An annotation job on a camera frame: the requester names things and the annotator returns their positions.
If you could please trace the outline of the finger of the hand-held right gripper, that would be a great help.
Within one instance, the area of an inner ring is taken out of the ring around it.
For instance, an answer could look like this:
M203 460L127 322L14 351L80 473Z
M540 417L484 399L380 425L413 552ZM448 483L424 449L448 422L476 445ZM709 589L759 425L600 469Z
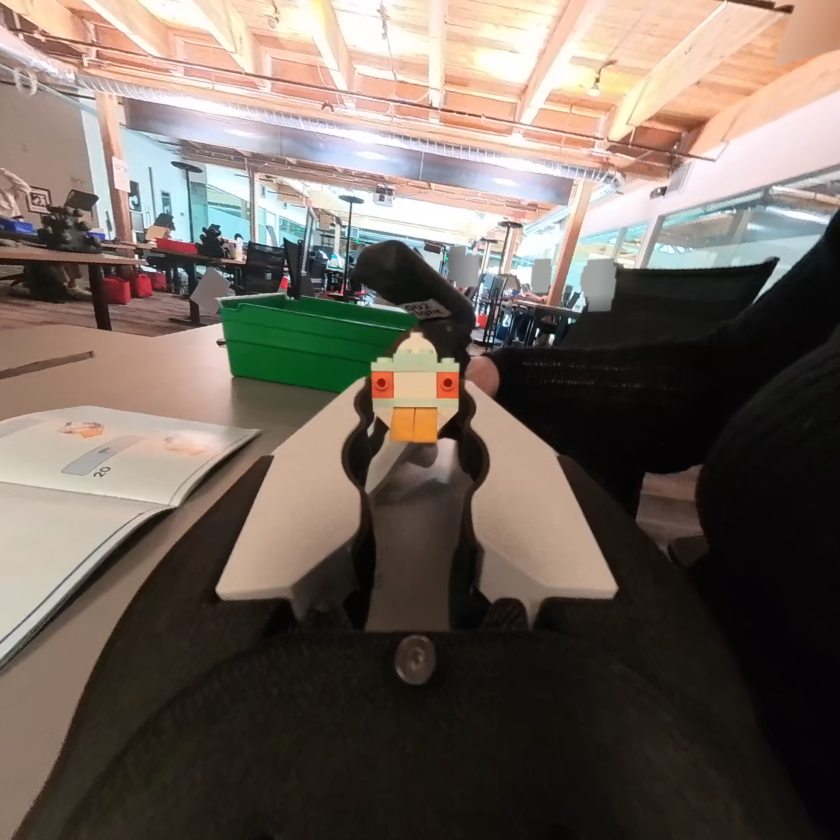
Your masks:
M405 464L426 469L432 466L436 459L436 443L385 441L371 459L366 477L366 493L377 493Z

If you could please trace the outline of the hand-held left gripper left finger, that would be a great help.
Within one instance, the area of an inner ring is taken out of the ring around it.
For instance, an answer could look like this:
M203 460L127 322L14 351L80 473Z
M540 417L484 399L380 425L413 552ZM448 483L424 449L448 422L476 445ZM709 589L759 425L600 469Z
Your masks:
M226 602L281 600L301 620L323 602L366 624L375 537L364 490L371 383L338 394L275 449L215 587Z

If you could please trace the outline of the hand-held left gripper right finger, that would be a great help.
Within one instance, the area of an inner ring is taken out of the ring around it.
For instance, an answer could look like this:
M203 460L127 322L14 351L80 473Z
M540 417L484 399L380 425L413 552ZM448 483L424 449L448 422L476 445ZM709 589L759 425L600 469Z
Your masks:
M610 601L618 585L553 449L478 386L458 414L472 479L456 545L456 627L512 599L533 625L550 599Z

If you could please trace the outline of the lego bird head assembly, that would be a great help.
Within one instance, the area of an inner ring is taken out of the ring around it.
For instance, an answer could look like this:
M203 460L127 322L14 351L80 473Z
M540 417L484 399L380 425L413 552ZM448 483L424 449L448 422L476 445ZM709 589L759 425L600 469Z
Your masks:
M459 410L460 368L440 356L421 332L412 331L393 354L371 363L374 415L391 441L430 445Z

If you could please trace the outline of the green plastic bin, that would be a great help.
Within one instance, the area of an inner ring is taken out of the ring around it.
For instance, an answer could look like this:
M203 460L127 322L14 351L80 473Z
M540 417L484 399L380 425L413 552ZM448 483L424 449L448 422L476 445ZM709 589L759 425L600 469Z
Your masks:
M283 293L219 298L235 377L340 393L419 323L399 308Z

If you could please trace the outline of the person's right forearm black sleeve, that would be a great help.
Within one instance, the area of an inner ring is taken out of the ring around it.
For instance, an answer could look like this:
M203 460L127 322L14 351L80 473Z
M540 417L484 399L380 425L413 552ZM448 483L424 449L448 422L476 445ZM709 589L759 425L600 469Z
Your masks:
M708 336L620 350L505 348L498 403L579 465L676 473L784 429L838 449L839 223Z

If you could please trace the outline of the open lego instruction booklet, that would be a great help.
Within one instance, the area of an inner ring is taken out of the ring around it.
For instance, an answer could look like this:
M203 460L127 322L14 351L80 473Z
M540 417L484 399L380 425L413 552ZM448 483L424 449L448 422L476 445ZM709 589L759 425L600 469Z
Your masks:
M1 664L150 520L260 434L73 406L1 422Z

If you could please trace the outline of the person's right hand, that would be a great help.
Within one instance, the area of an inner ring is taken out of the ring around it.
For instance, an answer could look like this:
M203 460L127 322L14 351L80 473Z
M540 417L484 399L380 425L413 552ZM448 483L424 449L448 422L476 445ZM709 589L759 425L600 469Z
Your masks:
M501 375L494 360L489 356L481 355L471 358L465 369L465 379L489 397L496 398L501 384Z

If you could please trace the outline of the black mesh office chair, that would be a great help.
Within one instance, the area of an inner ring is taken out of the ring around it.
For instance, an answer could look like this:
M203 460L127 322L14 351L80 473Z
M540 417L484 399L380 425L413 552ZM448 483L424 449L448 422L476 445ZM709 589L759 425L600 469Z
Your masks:
M580 315L560 342L568 350L620 350L701 339L745 311L777 257L748 266L616 270L609 311Z
M273 245L248 242L242 289L246 295L275 294L284 279L286 250Z

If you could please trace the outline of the white tilted board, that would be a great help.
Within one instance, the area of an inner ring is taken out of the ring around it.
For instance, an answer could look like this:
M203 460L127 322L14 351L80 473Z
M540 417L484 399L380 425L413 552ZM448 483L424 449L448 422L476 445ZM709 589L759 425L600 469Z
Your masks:
M189 324L200 326L202 317L215 317L220 310L220 301L235 295L230 281L219 270L207 267L189 295Z

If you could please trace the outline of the person's black clothed torso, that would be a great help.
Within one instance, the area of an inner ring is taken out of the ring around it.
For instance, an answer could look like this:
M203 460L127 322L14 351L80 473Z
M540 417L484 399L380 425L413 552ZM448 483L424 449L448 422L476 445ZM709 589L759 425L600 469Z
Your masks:
M806 810L838 838L838 331L726 423L700 472L690 572Z

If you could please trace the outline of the wooden background table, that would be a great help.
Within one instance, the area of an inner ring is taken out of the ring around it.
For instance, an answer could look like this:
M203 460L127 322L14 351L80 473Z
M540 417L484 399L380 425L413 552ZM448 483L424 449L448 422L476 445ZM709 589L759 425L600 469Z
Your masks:
M104 286L104 269L109 266L138 267L141 266L142 260L108 253L73 253L35 246L1 247L2 266L29 266L36 263L86 267L97 329L110 332L112 324Z

